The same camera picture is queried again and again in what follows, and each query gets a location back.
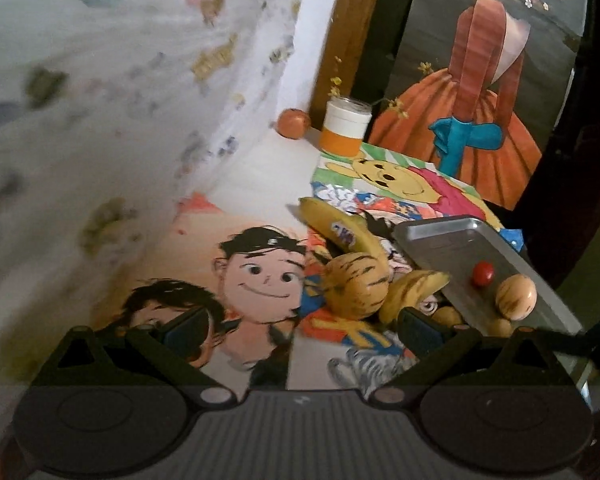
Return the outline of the white cartoon-print cloth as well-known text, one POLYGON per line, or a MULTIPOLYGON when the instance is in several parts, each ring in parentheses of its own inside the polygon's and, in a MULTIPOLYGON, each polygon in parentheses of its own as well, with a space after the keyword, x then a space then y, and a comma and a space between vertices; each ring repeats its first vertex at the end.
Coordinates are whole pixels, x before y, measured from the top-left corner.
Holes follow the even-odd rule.
POLYGON ((259 141, 302 0, 0 0, 0 382, 259 141))

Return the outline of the colourful anime comic poster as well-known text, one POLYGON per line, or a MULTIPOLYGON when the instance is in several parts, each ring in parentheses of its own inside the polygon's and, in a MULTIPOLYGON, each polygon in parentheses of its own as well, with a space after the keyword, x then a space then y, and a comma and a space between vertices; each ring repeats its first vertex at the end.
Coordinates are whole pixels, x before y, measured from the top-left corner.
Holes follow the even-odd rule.
POLYGON ((452 276, 414 269, 396 250, 393 218, 317 197, 300 198, 299 216, 309 237, 289 387, 368 396, 427 353, 426 328, 469 325, 449 302, 452 276))

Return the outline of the metal baking tray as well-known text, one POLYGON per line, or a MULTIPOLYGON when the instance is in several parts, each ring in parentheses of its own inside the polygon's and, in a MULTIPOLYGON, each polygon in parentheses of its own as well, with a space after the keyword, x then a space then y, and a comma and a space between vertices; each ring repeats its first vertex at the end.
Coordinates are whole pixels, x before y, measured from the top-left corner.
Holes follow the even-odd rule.
POLYGON ((538 293, 534 310, 520 322, 522 326, 570 334, 582 330, 578 319, 550 285, 486 222, 471 216, 405 221, 393 229, 392 237, 419 269, 449 274, 450 282, 442 289, 442 295, 471 327, 483 334, 489 333, 491 323, 498 317, 498 285, 514 274, 531 278, 538 293), (491 263, 495 271, 492 283, 485 288, 477 288, 471 281, 472 270, 480 261, 491 263))

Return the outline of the dried yellow flower sprig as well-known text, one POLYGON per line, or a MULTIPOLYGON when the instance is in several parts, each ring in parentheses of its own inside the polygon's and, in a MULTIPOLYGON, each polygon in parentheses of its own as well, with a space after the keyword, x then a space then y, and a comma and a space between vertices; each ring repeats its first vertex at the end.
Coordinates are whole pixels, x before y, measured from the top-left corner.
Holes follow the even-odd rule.
POLYGON ((355 90, 357 96, 362 96, 362 100, 355 96, 343 94, 341 91, 342 79, 339 75, 342 58, 338 55, 332 56, 332 76, 329 78, 329 92, 327 95, 326 104, 343 105, 346 110, 354 112, 371 112, 375 107, 383 106, 385 110, 393 112, 399 118, 406 119, 408 117, 408 109, 400 96, 388 98, 379 88, 370 86, 355 90))

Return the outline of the silver-haired anime poster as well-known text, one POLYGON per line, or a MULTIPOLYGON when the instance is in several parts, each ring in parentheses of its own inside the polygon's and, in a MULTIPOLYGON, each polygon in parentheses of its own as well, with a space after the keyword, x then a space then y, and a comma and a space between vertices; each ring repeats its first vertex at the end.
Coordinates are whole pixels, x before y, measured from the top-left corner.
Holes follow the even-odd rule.
POLYGON ((286 388, 289 390, 358 390, 367 398, 417 363, 395 336, 381 350, 332 344, 297 335, 291 347, 286 388))

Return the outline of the red cherry tomato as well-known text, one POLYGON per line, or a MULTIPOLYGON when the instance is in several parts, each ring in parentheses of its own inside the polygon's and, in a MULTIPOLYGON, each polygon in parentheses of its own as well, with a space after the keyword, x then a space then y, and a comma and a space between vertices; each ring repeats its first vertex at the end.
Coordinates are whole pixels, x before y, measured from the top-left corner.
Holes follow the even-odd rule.
POLYGON ((489 286, 494 280, 494 265, 489 261, 479 261, 475 264, 471 272, 471 283, 476 287, 483 288, 489 286))

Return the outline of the winnie the pooh drawing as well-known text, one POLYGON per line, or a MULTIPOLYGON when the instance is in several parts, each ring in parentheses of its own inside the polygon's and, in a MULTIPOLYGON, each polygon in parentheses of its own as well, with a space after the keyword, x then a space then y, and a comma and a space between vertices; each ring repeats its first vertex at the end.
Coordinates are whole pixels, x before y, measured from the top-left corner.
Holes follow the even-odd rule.
POLYGON ((469 184, 440 174, 433 164, 364 143, 351 159, 323 153, 311 182, 409 203, 425 218, 469 214, 503 229, 469 184))

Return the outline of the small brown longan by tray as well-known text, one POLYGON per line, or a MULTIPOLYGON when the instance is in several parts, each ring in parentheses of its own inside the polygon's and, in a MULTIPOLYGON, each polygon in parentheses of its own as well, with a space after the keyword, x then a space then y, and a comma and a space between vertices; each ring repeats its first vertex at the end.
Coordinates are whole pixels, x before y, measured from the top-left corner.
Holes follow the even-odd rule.
POLYGON ((460 315, 460 312, 449 306, 437 308, 436 312, 431 315, 431 319, 446 327, 464 324, 464 318, 460 315))

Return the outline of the striped pepino melon by bananas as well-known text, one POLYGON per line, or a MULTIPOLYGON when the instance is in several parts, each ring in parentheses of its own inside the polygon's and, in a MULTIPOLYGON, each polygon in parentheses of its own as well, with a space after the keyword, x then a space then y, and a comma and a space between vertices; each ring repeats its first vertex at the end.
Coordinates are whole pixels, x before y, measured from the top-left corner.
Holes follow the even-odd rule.
POLYGON ((389 289, 389 270, 365 252, 349 252, 324 266, 321 290, 334 315, 359 321, 377 312, 389 289))

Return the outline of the spotted banana front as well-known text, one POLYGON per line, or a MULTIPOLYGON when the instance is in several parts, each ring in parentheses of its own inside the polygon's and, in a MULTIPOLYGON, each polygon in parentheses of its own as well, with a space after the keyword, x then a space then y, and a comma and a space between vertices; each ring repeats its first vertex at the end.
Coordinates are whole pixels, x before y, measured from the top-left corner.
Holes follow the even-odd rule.
POLYGON ((381 324, 391 326, 405 308, 431 316, 437 311, 434 294, 449 284, 450 274, 435 270, 413 270, 389 285, 388 295, 378 311, 381 324))

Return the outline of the two boys cartoon poster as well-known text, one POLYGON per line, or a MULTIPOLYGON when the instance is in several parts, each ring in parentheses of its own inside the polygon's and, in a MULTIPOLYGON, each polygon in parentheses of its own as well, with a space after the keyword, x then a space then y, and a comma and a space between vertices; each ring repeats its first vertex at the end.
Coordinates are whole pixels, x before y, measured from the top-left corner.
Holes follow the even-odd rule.
POLYGON ((303 226, 229 214, 200 194, 117 275, 93 323, 117 335, 198 312, 187 361, 238 396, 285 388, 306 266, 303 226))

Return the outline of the brown wooden door frame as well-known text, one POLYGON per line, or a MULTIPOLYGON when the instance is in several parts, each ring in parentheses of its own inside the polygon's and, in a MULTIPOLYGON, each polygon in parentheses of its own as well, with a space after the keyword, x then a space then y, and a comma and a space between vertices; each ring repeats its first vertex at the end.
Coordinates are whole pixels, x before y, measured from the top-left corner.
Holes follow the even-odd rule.
POLYGON ((376 2, 336 0, 309 110, 317 129, 323 125, 328 99, 352 90, 376 2))

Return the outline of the brown longan fruit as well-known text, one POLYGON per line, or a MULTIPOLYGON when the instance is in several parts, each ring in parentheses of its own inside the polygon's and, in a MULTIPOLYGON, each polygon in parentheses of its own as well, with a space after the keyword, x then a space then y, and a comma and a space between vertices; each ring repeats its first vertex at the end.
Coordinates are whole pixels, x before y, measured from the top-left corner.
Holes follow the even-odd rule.
POLYGON ((490 337, 509 338, 514 331, 512 323, 507 318, 494 318, 488 324, 490 337))

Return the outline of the striped pepino melon near tray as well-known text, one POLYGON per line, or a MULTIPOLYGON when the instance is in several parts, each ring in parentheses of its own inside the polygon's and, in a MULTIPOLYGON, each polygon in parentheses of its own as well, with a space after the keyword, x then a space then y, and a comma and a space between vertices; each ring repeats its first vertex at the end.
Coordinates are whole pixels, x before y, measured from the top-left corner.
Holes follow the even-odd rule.
POLYGON ((509 321, 521 321, 535 308, 538 292, 534 281, 524 274, 515 274, 498 285, 495 307, 509 321))

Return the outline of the stickered banana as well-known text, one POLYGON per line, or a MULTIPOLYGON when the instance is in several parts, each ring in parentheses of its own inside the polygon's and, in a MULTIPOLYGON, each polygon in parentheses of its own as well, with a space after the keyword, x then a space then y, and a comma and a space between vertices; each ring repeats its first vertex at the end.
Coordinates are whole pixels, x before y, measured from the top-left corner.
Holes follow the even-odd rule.
POLYGON ((315 197, 301 197, 299 211, 303 221, 326 240, 331 240, 345 252, 370 254, 386 271, 389 270, 385 249, 378 238, 362 225, 359 216, 346 214, 315 197))

